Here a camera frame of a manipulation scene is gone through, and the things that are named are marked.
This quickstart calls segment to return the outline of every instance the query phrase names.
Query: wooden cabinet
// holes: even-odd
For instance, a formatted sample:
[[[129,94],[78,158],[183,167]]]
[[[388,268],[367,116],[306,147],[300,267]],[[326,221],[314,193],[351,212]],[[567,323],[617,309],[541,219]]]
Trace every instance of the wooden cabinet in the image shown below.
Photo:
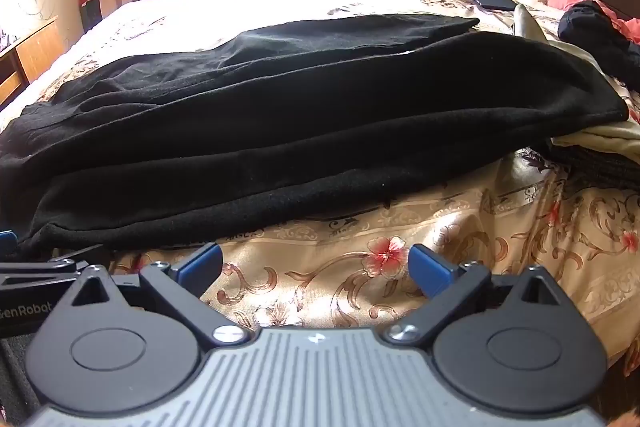
[[[56,19],[0,53],[0,109],[47,71],[64,52]]]

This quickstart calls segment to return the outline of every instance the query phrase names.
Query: bed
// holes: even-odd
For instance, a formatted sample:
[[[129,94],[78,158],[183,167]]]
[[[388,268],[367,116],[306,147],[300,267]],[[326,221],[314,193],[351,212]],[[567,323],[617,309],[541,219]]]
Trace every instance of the bed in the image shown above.
[[[550,39],[563,12],[525,4]],[[640,16],[637,0],[603,0]],[[510,34],[508,12],[470,0],[144,0],[98,24],[0,113],[0,132],[21,110],[64,83],[127,55],[213,48],[244,30],[293,20],[365,14],[436,13],[478,17],[479,31]],[[452,64],[474,74],[483,64]],[[623,90],[627,103],[640,96]],[[391,150],[372,154],[392,153]],[[559,281],[626,375],[640,365],[640,194],[595,186],[580,172],[520,150],[389,206],[348,209],[218,238],[223,273],[202,296],[250,328],[384,325],[424,302],[406,271],[414,243],[456,263],[476,260],[495,273],[541,263]],[[112,267],[133,272],[188,250],[132,252]]]

